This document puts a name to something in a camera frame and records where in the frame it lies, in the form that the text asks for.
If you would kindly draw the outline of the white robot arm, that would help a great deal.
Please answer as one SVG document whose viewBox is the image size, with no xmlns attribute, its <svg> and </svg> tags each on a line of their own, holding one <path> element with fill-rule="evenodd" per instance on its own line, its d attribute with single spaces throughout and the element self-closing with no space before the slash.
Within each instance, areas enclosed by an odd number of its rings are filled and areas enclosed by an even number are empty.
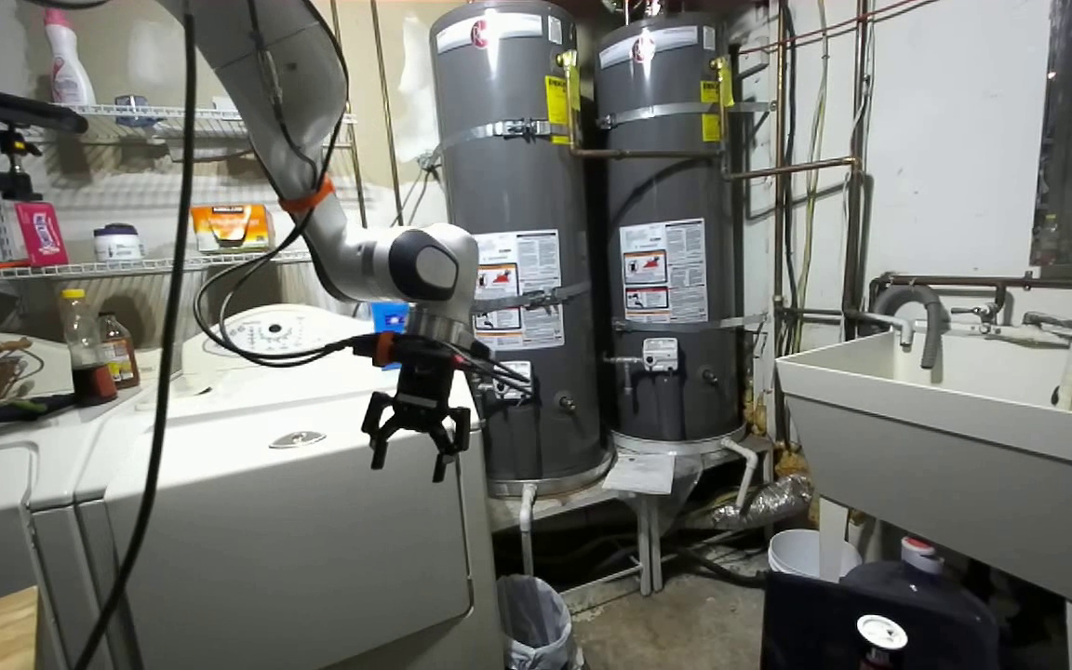
<svg viewBox="0 0 1072 670">
<path fill-rule="evenodd" d="M 231 97 L 255 158 L 303 235 L 321 288 L 342 302 L 411 302 L 406 335 L 359 335 L 350 349 L 398 368 L 360 432 L 386 467 L 395 432 L 437 448 L 432 481 L 471 448 L 471 411 L 450 401 L 473 349 L 482 247 L 460 225 L 360 230 L 327 180 L 350 107 L 350 67 L 312 0 L 159 0 Z"/>
</svg>

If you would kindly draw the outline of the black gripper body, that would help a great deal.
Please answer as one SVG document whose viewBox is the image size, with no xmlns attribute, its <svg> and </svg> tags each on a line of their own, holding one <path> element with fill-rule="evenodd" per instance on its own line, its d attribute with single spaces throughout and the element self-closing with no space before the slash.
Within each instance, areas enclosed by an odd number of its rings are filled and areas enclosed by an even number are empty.
<svg viewBox="0 0 1072 670">
<path fill-rule="evenodd" d="M 384 411 L 395 411 L 398 427 L 466 427 L 471 411 L 450 401 L 453 378 L 462 374 L 462 353 L 447 344 L 420 335 L 378 335 L 368 358 L 398 368 L 395 396 L 373 396 L 364 427 L 380 432 Z"/>
</svg>

